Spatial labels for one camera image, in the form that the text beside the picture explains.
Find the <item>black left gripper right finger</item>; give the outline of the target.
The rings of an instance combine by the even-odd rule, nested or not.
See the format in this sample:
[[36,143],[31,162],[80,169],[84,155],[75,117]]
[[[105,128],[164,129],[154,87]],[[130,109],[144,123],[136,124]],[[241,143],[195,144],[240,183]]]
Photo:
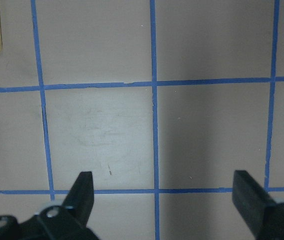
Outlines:
[[272,198],[246,171],[235,170],[232,201],[257,240],[284,240],[284,201]]

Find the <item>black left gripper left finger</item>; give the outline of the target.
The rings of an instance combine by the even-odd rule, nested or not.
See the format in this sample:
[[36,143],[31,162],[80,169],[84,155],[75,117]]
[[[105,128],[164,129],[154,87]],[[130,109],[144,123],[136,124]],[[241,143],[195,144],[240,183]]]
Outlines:
[[61,205],[51,205],[19,223],[0,215],[0,240],[97,240],[87,227],[94,204],[93,176],[81,172]]

